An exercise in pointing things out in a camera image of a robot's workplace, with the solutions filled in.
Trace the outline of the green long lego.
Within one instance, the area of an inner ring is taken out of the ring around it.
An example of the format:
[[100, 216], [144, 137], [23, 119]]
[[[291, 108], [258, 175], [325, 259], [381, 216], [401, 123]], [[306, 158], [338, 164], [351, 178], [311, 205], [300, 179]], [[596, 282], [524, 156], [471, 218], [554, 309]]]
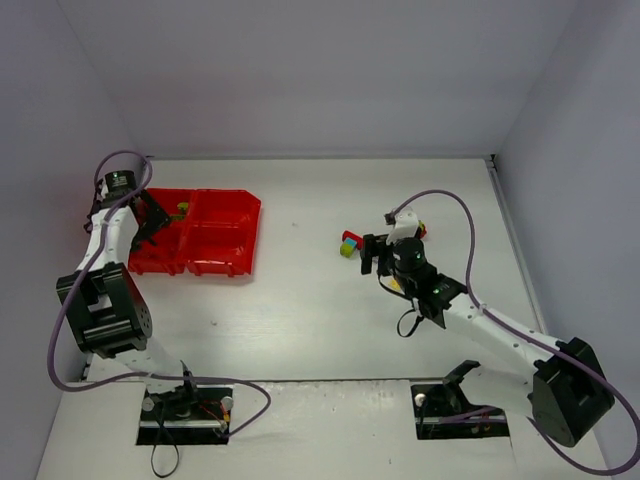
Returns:
[[176, 211], [170, 214], [173, 222], [182, 222], [186, 219], [189, 210], [188, 202], [180, 202], [176, 205]]

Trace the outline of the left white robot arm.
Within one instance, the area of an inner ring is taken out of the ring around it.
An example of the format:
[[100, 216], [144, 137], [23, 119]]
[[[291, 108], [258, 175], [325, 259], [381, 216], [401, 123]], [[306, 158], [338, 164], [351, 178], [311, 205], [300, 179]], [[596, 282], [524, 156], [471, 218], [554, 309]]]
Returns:
[[132, 171], [107, 173], [96, 184], [85, 256], [56, 290], [82, 352], [141, 375], [155, 401], [190, 404], [197, 391], [191, 372], [153, 337], [150, 310], [128, 271], [130, 254], [170, 224]]

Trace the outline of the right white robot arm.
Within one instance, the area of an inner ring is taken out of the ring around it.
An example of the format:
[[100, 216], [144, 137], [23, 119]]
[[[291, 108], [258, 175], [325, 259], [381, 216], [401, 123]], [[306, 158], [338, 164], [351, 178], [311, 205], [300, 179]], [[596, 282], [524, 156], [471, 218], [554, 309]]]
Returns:
[[417, 322], [428, 320], [466, 337], [509, 364], [492, 370], [463, 361], [446, 378], [473, 404], [528, 417], [551, 441], [572, 448], [614, 406], [594, 349], [584, 340], [562, 341], [501, 319], [471, 288], [439, 272], [417, 236], [368, 234], [361, 272], [391, 277], [396, 296], [411, 305]]

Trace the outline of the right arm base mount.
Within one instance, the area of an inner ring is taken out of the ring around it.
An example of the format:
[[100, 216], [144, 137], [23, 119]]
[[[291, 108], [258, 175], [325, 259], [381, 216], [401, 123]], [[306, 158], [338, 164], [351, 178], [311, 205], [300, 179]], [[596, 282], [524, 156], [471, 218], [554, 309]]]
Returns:
[[461, 388], [477, 361], [466, 360], [441, 382], [410, 385], [416, 438], [420, 441], [507, 438], [503, 410], [471, 403]]

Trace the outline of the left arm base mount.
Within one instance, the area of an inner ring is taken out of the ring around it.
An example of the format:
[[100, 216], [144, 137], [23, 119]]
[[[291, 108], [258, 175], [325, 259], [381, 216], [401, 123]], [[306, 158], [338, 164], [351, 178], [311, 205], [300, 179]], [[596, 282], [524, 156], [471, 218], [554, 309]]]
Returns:
[[191, 382], [171, 392], [146, 392], [141, 405], [136, 445], [227, 445], [233, 406], [231, 385]]

